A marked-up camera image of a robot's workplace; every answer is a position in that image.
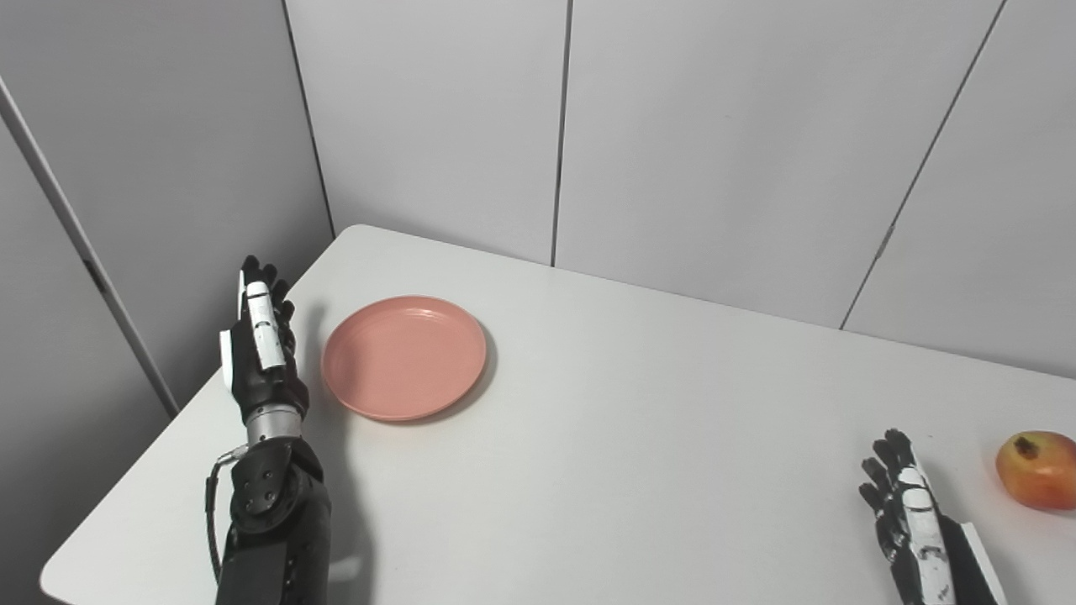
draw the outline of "white wall panel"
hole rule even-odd
[[[997,4],[577,1],[557,266],[839,325]]]
[[[566,0],[288,10],[338,229],[549,263]]]
[[[0,283],[0,601],[44,605],[45,560],[167,417],[3,122]]]
[[[1006,4],[848,329],[1076,378],[1074,29]]]
[[[331,238],[279,1],[5,0],[0,73],[182,404],[256,253]]]

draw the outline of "tabletop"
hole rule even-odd
[[[326,395],[322,346],[407,294],[470,311],[486,368],[428,421],[358,417]],[[1011,603],[1076,594],[1076,517],[1021,507],[993,470],[1013,433],[1076,434],[1076,381],[366,226],[291,298],[334,605],[896,605],[856,493],[891,426],[943,509],[975,522]],[[203,479],[243,440],[216,375],[48,561],[44,591],[212,603]]]

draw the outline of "pink plate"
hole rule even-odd
[[[459,307],[399,296],[359,309],[332,330],[322,377],[344,406],[377,420],[440,411],[475,385],[485,334]]]

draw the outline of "red fruit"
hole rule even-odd
[[[997,476],[1032,508],[1076,509],[1076,442],[1059,433],[1017,433],[997,451]]]

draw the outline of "black robotic forearm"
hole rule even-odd
[[[325,605],[331,506],[321,463],[302,438],[307,386],[295,366],[295,308],[272,265],[249,256],[239,320],[221,335],[224,379],[249,449],[231,472],[231,526],[216,605]]]
[[[231,529],[216,605],[324,605],[330,505],[310,446],[253,446],[231,472]]]

